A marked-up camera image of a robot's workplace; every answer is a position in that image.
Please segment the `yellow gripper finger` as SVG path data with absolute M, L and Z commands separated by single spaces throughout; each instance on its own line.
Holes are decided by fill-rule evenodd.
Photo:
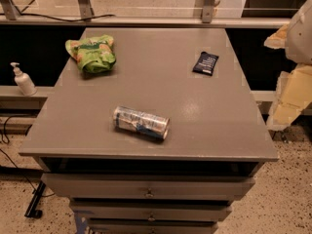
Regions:
M 312 102 L 312 66 L 298 64 L 291 72 L 282 71 L 266 121 L 268 130 L 283 131 Z
M 266 40 L 264 41 L 264 46 L 275 50 L 284 49 L 286 46 L 288 27 L 289 26 L 285 24 L 271 36 L 267 37 Z

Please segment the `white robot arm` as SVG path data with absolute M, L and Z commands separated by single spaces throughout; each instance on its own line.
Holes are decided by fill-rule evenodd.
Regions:
M 266 121 L 268 130 L 282 131 L 312 102 L 312 0 L 269 36 L 264 46 L 284 49 L 287 59 L 296 63 L 293 71 L 281 72 Z

